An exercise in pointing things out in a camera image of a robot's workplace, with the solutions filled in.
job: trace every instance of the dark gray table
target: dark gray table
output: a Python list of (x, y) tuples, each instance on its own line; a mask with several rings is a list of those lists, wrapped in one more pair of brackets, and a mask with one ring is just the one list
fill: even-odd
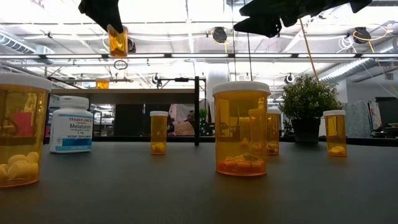
[(215, 145), (96, 142), (49, 154), (40, 182), (0, 189), (0, 223), (397, 223), (398, 149), (281, 143), (268, 174), (215, 172)]

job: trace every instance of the ventilation duct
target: ventilation duct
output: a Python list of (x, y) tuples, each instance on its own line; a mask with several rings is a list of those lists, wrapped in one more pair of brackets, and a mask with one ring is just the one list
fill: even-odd
[[(21, 54), (54, 54), (54, 51), (46, 46), (27, 43), (20, 38), (4, 31), (0, 32), (0, 44), (8, 47), (9, 49), (20, 52)], [(50, 59), (35, 59), (35, 61), (39, 63), (46, 63), (47, 65), (54, 63), (54, 60)]]
[(0, 44), (16, 50), (22, 54), (36, 53), (36, 49), (33, 45), (23, 43), (23, 41), (19, 41), (18, 38), (12, 34), (0, 32)]
[[(398, 37), (394, 37), (387, 40), (375, 48), (375, 53), (398, 53)], [(319, 78), (328, 82), (335, 82), (359, 72), (363, 72), (366, 69), (373, 68), (377, 65), (377, 62), (373, 58), (358, 59), (350, 63), (342, 63), (333, 68), (319, 74)]]

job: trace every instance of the ceiling light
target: ceiling light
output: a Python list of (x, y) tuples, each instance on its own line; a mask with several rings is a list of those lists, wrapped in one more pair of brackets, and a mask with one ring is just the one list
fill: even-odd
[(393, 58), (393, 57), (398, 57), (398, 54), (362, 54), (362, 57)]
[(129, 54), (127, 58), (162, 58), (164, 54)]
[(235, 57), (237, 58), (287, 58), (291, 57), (292, 54), (236, 54)]
[[(355, 54), (311, 54), (313, 58), (352, 58)], [(300, 58), (309, 58), (309, 54), (299, 54)]]
[(228, 54), (172, 54), (173, 58), (226, 58)]
[(38, 59), (38, 55), (0, 55), (0, 59)]
[(47, 55), (47, 58), (52, 58), (52, 59), (60, 59), (60, 58), (70, 58), (70, 59), (76, 59), (76, 58), (102, 58), (102, 55), (96, 55), (96, 54), (68, 54), (68, 55)]
[(281, 101), (284, 101), (284, 99), (267, 99), (267, 101), (270, 101), (270, 102), (272, 102), (272, 101), (281, 102)]
[(98, 105), (100, 108), (104, 109), (112, 109), (113, 107), (111, 105)]

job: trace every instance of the potted plant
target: potted plant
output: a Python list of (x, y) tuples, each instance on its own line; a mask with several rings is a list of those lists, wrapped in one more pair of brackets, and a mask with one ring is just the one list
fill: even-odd
[(340, 110), (336, 87), (302, 75), (284, 87), (279, 109), (291, 119), (295, 142), (317, 143), (324, 111)]

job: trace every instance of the light fixture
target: light fixture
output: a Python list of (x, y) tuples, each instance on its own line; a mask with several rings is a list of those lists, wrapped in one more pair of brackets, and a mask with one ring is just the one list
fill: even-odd
[(0, 59), (39, 59), (38, 55), (0, 55)]
[(70, 59), (91, 59), (91, 58), (102, 58), (100, 54), (67, 54), (67, 55), (46, 55), (49, 59), (63, 59), (63, 58), (70, 58)]
[(226, 32), (224, 30), (224, 27), (215, 27), (214, 31), (212, 32), (213, 35), (211, 38), (219, 44), (224, 44), (227, 39)]
[(112, 109), (111, 105), (99, 105), (99, 107), (104, 109)]
[(289, 58), (292, 54), (236, 54), (237, 58)]
[(285, 81), (286, 84), (293, 83), (293, 81), (294, 81), (294, 76), (290, 73), (290, 74), (286, 75), (284, 81)]
[(172, 54), (173, 58), (226, 58), (228, 54)]
[[(311, 54), (313, 58), (352, 58), (355, 54)], [(309, 54), (299, 54), (300, 58), (309, 58)]]
[(267, 101), (270, 101), (270, 102), (273, 102), (273, 101), (281, 102), (281, 101), (284, 101), (284, 99), (267, 99)]
[(129, 54), (127, 58), (162, 58), (164, 54)]
[(398, 57), (398, 54), (362, 54), (361, 57), (367, 57), (367, 58), (394, 58), (394, 57)]

